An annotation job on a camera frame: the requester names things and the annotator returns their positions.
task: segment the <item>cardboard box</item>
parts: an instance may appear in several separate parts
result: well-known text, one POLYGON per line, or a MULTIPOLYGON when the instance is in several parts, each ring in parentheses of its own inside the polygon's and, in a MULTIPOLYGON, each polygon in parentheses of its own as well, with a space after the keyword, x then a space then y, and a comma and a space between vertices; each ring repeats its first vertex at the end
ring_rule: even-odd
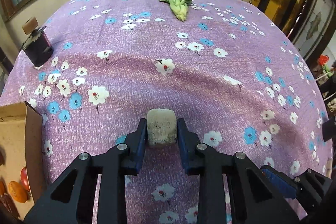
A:
POLYGON ((26 166, 31 190, 27 202, 13 200, 21 220, 46 189, 41 135, 42 116, 29 103, 0 107, 0 150, 5 159, 0 166, 0 179, 6 187, 10 181, 20 182, 21 170, 26 166))

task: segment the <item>orange fruit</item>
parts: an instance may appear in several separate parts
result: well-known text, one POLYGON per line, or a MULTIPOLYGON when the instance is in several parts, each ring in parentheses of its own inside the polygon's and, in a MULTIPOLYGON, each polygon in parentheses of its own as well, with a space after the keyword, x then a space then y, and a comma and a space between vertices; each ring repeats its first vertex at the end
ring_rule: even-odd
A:
POLYGON ((4 195, 4 194, 5 194, 5 185, 0 180, 0 195, 4 195))
POLYGON ((27 201, 27 192, 21 184, 16 181, 11 181, 8 184, 8 193, 12 196, 14 200, 20 203, 25 203, 27 201))

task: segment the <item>sponge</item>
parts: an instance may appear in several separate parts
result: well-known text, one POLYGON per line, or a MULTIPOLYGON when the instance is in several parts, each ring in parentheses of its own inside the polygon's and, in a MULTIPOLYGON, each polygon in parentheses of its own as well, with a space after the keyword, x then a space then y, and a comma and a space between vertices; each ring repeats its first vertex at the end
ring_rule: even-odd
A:
POLYGON ((174 111, 151 109, 147 113, 147 133, 150 147, 163 147, 176 143, 177 126, 174 111))

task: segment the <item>silver bolt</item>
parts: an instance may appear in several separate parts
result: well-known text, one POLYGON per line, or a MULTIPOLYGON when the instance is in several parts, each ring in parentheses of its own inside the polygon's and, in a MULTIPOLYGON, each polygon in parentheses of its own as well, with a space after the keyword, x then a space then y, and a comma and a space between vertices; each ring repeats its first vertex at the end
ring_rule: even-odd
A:
POLYGON ((199 144, 197 145, 197 148, 198 148, 199 150, 205 150, 207 147, 208 147, 208 146, 207 146, 205 143, 199 143, 199 144))
POLYGON ((86 160, 88 157, 89 157, 89 154, 88 154, 88 153, 81 153, 81 154, 79 155, 79 159, 80 159, 80 160, 86 160))
POLYGON ((125 150, 127 148, 127 144, 126 143, 120 143, 120 144, 118 144, 117 148, 119 150, 125 150))
POLYGON ((246 155, 243 153, 243 152, 237 152, 236 153, 236 157, 238 158, 238 159, 244 159, 245 157, 246 157, 246 155))

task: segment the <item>purple tablecloth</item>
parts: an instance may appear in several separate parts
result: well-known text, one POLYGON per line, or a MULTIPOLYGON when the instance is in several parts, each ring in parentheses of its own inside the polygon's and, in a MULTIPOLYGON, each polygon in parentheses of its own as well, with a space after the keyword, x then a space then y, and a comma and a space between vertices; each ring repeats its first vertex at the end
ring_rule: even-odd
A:
MULTIPOLYGON (((81 152, 122 142, 152 108, 172 109, 204 143, 258 167, 325 174, 318 87, 256 7, 194 0, 181 22, 158 0, 72 0, 46 26, 53 57, 36 69, 21 52, 0 103, 29 101, 43 114, 48 183, 81 152)), ((177 145, 147 149, 140 174, 125 178, 128 222, 195 223, 198 184, 177 145)))

